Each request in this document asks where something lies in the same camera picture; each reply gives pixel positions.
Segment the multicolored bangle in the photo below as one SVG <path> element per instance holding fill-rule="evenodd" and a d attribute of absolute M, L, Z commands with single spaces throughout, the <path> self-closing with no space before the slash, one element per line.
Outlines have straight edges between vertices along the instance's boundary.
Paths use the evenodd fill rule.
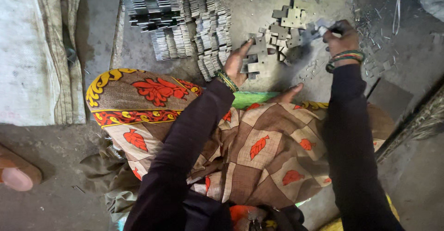
<path fill-rule="evenodd" d="M 328 73 L 333 73 L 335 69 L 333 63 L 344 59 L 354 59 L 358 61 L 359 64 L 361 64 L 365 60 L 365 54 L 363 52 L 359 52 L 358 50 L 341 52 L 339 54 L 336 54 L 333 58 L 330 59 L 325 69 L 327 70 Z"/>
<path fill-rule="evenodd" d="M 216 76 L 218 76 L 222 82 L 230 88 L 231 92 L 238 92 L 239 88 L 236 86 L 236 84 L 230 79 L 230 77 L 222 70 L 219 69 L 214 72 Z"/>

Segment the woman's right hand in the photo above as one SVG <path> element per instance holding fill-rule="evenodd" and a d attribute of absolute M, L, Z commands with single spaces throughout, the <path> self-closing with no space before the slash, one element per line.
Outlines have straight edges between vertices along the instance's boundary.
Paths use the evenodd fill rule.
<path fill-rule="evenodd" d="M 330 29 L 331 31 L 327 31 L 323 38 L 324 42 L 329 44 L 332 57 L 341 52 L 357 50 L 359 48 L 359 35 L 347 20 L 336 21 Z M 333 35 L 333 32 L 341 34 L 341 37 L 336 37 Z M 354 59 L 339 60 L 335 62 L 335 67 L 347 64 L 359 64 L 359 62 Z"/>

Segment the foot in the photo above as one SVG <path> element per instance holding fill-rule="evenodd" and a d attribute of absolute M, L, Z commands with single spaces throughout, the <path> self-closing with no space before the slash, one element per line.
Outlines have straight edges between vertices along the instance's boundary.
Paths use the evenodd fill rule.
<path fill-rule="evenodd" d="M 267 103 L 291 103 L 294 96 L 302 91 L 303 88 L 304 84 L 299 83 L 297 86 L 291 87 L 286 92 L 282 92 L 280 95 L 270 98 L 269 100 L 267 100 Z"/>

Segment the dirty floor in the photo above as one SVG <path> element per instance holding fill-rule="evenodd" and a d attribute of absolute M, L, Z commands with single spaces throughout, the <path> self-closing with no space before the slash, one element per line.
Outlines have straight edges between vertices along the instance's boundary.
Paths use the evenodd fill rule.
<path fill-rule="evenodd" d="M 380 30 L 389 36 L 396 0 L 357 0 L 357 7 L 364 13 L 374 8 L 381 18 L 371 22 L 373 34 Z M 247 39 L 248 33 L 274 22 L 273 9 L 280 9 L 289 0 L 222 0 L 232 10 L 233 25 L 230 29 L 233 47 Z M 108 70 L 118 17 L 119 0 L 81 0 L 76 32 L 77 49 L 85 73 L 85 86 L 100 73 Z M 324 0 L 316 3 L 316 15 L 331 19 L 352 20 L 350 6 L 345 0 Z M 387 81 L 413 94 L 408 105 L 412 109 L 430 86 L 444 74 L 442 54 L 432 45 L 430 32 L 444 32 L 444 23 L 421 9 L 418 0 L 402 0 L 401 30 L 390 40 L 381 35 L 375 41 L 382 49 L 374 60 L 383 63 L 396 55 L 397 67 L 385 71 Z M 127 16 L 121 35 L 122 56 L 114 67 L 145 69 L 169 73 L 181 79 L 203 84 L 198 73 L 196 57 L 157 62 L 151 40 L 137 28 L 130 28 Z M 309 66 L 316 59 L 327 60 L 322 41 L 314 42 L 309 58 L 301 64 L 297 74 L 269 57 L 273 76 L 247 82 L 243 90 L 281 90 L 308 78 L 299 100 L 328 101 L 331 75 L 318 69 L 311 79 Z M 364 77 L 373 85 L 376 77 Z M 0 125 L 0 143 L 38 166 L 43 172 L 43 183 L 29 192 L 16 192 L 0 185 L 0 221 L 5 230 L 73 230 L 106 231 L 109 216 L 103 196 L 83 194 L 72 186 L 82 185 L 83 176 L 79 162 L 97 153 L 105 133 L 92 120 L 85 125 L 17 127 Z M 444 168 L 441 143 L 444 135 L 429 140 L 400 146 L 379 167 L 380 180 L 398 209 L 401 223 L 407 230 L 442 229 L 444 183 L 438 180 Z M 301 207 L 305 226 L 316 230 L 338 214 L 331 187 L 325 188 Z"/>

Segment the black sleeve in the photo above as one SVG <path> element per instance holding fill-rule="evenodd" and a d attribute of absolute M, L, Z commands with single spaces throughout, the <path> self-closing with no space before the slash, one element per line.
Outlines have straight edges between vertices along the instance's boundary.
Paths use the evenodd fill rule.
<path fill-rule="evenodd" d="M 360 66 L 334 70 L 323 137 L 344 230 L 403 230 L 377 177 Z"/>
<path fill-rule="evenodd" d="M 152 230 L 159 223 L 164 223 L 164 227 L 183 227 L 182 202 L 188 192 L 186 176 L 233 101 L 230 89 L 214 80 L 177 118 L 162 150 L 142 178 L 125 231 Z M 175 222 L 165 223 L 169 219 Z"/>

